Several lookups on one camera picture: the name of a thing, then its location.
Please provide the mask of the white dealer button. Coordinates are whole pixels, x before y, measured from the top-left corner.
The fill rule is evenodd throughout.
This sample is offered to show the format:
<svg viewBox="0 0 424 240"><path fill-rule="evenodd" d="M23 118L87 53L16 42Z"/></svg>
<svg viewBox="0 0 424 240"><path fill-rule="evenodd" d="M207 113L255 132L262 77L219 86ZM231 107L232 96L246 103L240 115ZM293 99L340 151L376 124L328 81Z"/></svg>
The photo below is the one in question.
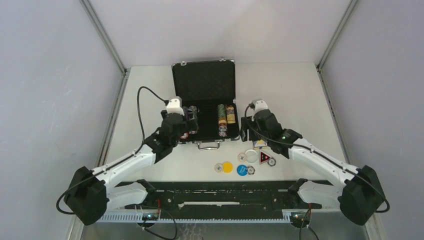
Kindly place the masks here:
<svg viewBox="0 0 424 240"><path fill-rule="evenodd" d="M259 153L254 149L248 149L244 154L248 163L255 163L259 159Z"/></svg>

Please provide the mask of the shrink-wrapped blue chip stack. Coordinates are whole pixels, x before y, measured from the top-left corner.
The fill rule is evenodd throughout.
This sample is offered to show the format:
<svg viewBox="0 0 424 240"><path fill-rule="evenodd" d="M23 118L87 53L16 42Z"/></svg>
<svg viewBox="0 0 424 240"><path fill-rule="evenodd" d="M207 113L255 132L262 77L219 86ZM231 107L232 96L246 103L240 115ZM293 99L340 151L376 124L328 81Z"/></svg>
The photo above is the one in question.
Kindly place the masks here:
<svg viewBox="0 0 424 240"><path fill-rule="evenodd" d="M190 134L190 125L189 125L189 109L188 109L188 107L186 107L186 106L183 106L182 107L182 110L183 110L183 113L184 113L184 115L183 115L183 122L185 123L185 127L184 127L184 133L189 133Z"/></svg>

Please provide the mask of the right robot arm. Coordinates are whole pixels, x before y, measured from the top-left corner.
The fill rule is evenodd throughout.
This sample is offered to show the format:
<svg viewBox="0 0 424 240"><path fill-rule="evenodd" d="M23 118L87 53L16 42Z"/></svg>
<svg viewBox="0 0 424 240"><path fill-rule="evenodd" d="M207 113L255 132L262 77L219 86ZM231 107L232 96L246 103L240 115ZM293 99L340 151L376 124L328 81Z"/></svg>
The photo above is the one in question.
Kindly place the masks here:
<svg viewBox="0 0 424 240"><path fill-rule="evenodd" d="M375 213L391 209L376 171L340 161L308 142L300 133L283 128L269 109L241 118L242 141L253 137L263 140L270 149L285 158L300 163L323 177L329 184L299 179L289 194L295 208L319 204L339 209L352 223L363 226Z"/></svg>

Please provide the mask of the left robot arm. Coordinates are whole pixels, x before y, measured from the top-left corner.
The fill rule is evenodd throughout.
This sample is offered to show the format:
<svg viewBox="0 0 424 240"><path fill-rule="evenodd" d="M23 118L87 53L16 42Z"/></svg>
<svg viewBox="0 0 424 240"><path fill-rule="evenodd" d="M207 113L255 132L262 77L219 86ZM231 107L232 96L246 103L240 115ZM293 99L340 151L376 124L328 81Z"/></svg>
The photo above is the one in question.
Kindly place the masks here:
<svg viewBox="0 0 424 240"><path fill-rule="evenodd" d="M167 157L185 133L196 129L195 118L166 114L161 126L144 140L140 149L100 167L79 168L63 195L64 203L86 226L109 210L135 204L145 209L153 207L157 196L147 181L137 180L129 185L120 185L121 182Z"/></svg>

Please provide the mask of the red triangular card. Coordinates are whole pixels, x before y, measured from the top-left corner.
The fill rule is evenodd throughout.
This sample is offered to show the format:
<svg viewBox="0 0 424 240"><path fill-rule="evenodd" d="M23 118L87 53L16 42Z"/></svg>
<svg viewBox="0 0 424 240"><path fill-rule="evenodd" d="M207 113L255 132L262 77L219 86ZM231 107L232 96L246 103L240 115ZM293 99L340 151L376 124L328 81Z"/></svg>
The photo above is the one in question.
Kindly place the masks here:
<svg viewBox="0 0 424 240"><path fill-rule="evenodd" d="M267 163L272 158L273 158L272 156L270 156L268 153L266 153L262 150L259 152L259 163L260 164Z"/></svg>

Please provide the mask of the yellow round button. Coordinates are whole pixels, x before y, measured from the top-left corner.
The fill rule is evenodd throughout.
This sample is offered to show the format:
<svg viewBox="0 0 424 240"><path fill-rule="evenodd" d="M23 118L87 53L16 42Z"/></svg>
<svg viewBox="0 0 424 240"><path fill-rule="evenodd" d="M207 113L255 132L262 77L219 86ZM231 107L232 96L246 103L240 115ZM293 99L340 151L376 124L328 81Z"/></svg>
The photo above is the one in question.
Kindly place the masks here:
<svg viewBox="0 0 424 240"><path fill-rule="evenodd" d="M224 173L231 173L233 171L233 168L234 167L233 167L233 164L231 162L226 161L226 162L222 163L222 171Z"/></svg>

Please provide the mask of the red five poker chip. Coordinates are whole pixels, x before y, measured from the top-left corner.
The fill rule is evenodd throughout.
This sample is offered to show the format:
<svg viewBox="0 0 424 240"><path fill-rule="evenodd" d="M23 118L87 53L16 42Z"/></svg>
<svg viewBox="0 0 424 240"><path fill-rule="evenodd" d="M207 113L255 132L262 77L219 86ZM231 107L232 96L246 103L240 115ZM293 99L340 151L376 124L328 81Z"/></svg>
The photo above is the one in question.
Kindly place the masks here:
<svg viewBox="0 0 424 240"><path fill-rule="evenodd" d="M189 137L189 133L188 132L185 132L181 137L180 137L180 139L181 140L185 140L185 139L187 139Z"/></svg>

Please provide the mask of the yellow chip stack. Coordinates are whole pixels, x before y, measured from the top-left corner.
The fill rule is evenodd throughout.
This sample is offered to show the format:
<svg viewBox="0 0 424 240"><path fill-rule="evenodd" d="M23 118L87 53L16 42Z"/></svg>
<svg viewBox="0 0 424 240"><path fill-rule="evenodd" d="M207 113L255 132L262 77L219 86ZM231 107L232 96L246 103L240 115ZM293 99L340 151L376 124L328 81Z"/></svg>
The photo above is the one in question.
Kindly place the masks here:
<svg viewBox="0 0 424 240"><path fill-rule="evenodd" d="M233 105L226 105L225 107L226 111L226 120L228 124L235 124L236 123L236 115L235 115L235 108Z"/></svg>

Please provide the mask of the playing card deck box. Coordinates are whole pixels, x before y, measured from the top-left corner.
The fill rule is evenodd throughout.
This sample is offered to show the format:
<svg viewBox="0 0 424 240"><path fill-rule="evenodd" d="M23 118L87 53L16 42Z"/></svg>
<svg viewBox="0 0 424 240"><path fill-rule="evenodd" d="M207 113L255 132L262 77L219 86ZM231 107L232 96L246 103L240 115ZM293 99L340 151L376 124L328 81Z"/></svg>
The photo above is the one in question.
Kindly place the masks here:
<svg viewBox="0 0 424 240"><path fill-rule="evenodd" d="M262 149L268 146L268 144L264 140L255 140L252 142L252 145L254 149Z"/></svg>

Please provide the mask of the blue round button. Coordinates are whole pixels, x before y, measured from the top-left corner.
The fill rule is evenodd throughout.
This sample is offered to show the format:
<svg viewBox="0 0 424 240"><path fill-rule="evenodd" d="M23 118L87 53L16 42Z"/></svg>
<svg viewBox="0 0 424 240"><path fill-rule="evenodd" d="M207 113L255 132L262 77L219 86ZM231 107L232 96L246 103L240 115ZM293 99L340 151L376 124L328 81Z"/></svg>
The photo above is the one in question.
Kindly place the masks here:
<svg viewBox="0 0 424 240"><path fill-rule="evenodd" d="M247 166L244 164L240 164L237 168L236 168L236 172L239 176L246 176L248 174L248 170L247 170Z"/></svg>

